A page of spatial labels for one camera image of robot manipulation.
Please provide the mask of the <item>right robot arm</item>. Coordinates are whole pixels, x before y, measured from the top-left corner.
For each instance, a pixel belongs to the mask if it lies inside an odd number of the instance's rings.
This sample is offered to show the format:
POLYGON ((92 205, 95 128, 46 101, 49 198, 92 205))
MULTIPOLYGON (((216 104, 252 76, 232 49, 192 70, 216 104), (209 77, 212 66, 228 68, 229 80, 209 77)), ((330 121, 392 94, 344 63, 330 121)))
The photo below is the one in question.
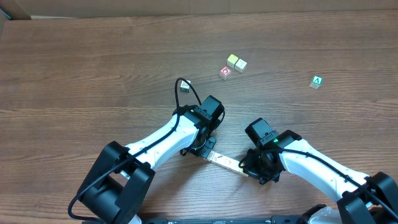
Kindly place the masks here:
POLYGON ((274 131, 259 118, 245 129, 255 144, 239 162, 261 185, 278 182, 281 172, 295 174, 337 204, 319 204, 278 223, 397 223, 397 184, 383 172, 370 176, 345 167, 317 151, 301 135, 274 131))

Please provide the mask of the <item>red edged picture block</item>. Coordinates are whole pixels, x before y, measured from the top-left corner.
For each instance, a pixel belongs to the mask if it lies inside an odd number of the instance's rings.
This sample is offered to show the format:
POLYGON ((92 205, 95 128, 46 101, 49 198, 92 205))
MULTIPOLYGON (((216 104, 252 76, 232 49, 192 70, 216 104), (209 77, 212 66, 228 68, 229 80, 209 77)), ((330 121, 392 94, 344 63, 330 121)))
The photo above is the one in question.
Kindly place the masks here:
POLYGON ((236 163, 235 160, 229 157, 222 157, 222 164, 225 168, 229 169, 229 170, 235 170, 236 168, 236 163))

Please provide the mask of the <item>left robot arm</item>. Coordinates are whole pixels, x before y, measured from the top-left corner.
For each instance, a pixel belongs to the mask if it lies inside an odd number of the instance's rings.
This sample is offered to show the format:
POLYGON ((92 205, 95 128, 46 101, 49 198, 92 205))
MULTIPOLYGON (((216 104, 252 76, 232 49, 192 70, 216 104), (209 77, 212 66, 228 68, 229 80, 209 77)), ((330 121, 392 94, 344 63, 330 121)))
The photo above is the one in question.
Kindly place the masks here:
POLYGON ((70 202, 69 216, 85 223, 140 223, 137 213, 156 170, 178 151, 201 151, 223 117, 223 110, 177 110, 138 142, 107 144, 70 202))

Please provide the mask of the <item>acorn picture wooden block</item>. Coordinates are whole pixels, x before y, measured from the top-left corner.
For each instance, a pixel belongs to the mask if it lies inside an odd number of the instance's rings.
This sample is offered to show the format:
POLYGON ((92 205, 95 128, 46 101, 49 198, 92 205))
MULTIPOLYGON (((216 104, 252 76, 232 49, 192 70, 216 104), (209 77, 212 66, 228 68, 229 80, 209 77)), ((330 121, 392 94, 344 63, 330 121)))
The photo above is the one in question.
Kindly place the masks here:
POLYGON ((239 172, 241 175, 245 176, 245 177, 248 177, 248 176, 249 176, 247 173, 245 173, 245 172, 243 171, 242 168, 239 168, 239 169, 238 169, 238 172, 239 172))

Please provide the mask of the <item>plain cream wooden block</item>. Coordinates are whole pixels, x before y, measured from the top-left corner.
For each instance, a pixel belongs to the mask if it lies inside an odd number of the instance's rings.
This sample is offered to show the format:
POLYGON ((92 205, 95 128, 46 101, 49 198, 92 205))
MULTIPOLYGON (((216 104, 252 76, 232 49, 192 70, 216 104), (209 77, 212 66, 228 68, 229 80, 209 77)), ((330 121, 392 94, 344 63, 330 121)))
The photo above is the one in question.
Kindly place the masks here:
POLYGON ((231 170, 233 170, 234 172, 243 173, 243 169, 239 167, 239 161, 237 160, 232 160, 230 163, 230 168, 231 170))

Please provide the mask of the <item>hammer picture wooden block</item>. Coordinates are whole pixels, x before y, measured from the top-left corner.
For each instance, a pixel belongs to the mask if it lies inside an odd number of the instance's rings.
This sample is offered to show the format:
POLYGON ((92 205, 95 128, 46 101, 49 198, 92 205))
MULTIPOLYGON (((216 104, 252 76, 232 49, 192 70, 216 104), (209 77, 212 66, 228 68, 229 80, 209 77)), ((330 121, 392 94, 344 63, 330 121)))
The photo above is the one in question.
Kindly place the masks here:
POLYGON ((212 158, 212 162, 215 164, 218 164, 220 166, 227 166, 228 165, 228 160, 225 158, 224 155, 221 155, 217 152, 214 153, 214 156, 212 158))

